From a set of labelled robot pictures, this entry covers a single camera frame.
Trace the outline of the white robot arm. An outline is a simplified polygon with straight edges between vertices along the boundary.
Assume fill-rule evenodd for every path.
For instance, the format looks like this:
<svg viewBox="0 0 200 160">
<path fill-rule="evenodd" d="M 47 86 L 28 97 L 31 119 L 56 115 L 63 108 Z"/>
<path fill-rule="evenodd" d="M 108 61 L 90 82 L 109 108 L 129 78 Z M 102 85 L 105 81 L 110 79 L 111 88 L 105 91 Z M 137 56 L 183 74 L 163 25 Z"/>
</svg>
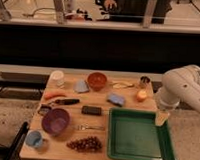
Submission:
<svg viewBox="0 0 200 160">
<path fill-rule="evenodd" d="M 168 70 L 162 75 L 161 86 L 155 94 L 158 111 L 155 124 L 162 126 L 169 112 L 183 101 L 200 113 L 200 67 L 186 65 Z"/>
</svg>

